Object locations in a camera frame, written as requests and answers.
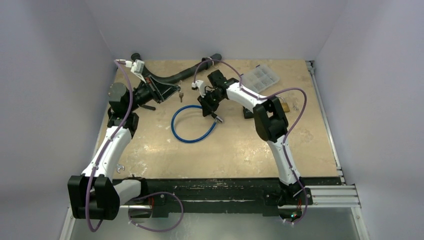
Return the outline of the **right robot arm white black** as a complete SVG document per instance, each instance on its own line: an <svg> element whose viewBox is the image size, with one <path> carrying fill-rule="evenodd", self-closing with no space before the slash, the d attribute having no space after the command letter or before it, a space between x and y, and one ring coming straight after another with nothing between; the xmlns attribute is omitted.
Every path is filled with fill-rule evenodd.
<svg viewBox="0 0 424 240"><path fill-rule="evenodd" d="M203 116L212 116L220 102L230 100L240 104L253 114L254 127L261 140L267 143L274 158L281 193L278 205L311 204L310 194L305 187L290 150L288 136L292 131L282 104L276 95L263 96L244 87L241 80L227 79L221 71L208 75L211 89L202 80L194 80L191 88L199 92L198 102Z"/></svg>

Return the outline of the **brass padlock silver shackle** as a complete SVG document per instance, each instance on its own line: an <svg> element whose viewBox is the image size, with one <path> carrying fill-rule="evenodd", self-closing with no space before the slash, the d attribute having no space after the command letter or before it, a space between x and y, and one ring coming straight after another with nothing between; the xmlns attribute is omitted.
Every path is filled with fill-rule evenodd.
<svg viewBox="0 0 424 240"><path fill-rule="evenodd" d="M285 113L289 113L291 111L290 110L290 107L289 107L289 104L286 102L286 100L282 96L278 96L278 98L279 98L279 100L281 102L281 106L282 106L283 111Z"/></svg>

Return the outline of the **black padlock with key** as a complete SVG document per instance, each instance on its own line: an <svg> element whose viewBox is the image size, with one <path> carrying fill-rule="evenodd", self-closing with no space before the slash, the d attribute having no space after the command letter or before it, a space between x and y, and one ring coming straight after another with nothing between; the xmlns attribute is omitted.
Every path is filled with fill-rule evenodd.
<svg viewBox="0 0 424 240"><path fill-rule="evenodd" d="M243 113L244 119L253 119L254 118L254 114L249 109L247 109L246 107L243 107L242 113Z"/></svg>

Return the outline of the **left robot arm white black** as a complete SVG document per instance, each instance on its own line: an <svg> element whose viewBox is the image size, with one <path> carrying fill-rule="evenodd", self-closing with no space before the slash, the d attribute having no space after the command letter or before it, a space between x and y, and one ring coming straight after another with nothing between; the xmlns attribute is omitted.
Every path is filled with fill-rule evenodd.
<svg viewBox="0 0 424 240"><path fill-rule="evenodd" d="M179 85L158 81L151 75L133 89L121 82L109 87L105 137L83 172L72 175L67 182L74 218L113 220L120 206L127 202L132 200L142 205L148 201L147 181L143 177L127 177L115 184L114 172L138 128L139 116L135 110L152 100L160 104L180 90Z"/></svg>

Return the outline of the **blue cable lock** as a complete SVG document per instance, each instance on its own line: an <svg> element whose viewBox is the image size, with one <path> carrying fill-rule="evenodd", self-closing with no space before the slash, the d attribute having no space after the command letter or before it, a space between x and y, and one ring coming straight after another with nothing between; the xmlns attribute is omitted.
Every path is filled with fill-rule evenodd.
<svg viewBox="0 0 424 240"><path fill-rule="evenodd" d="M202 116L202 107L197 104L179 108L171 117L170 129L173 136L185 144L204 141L223 122L216 114Z"/></svg>

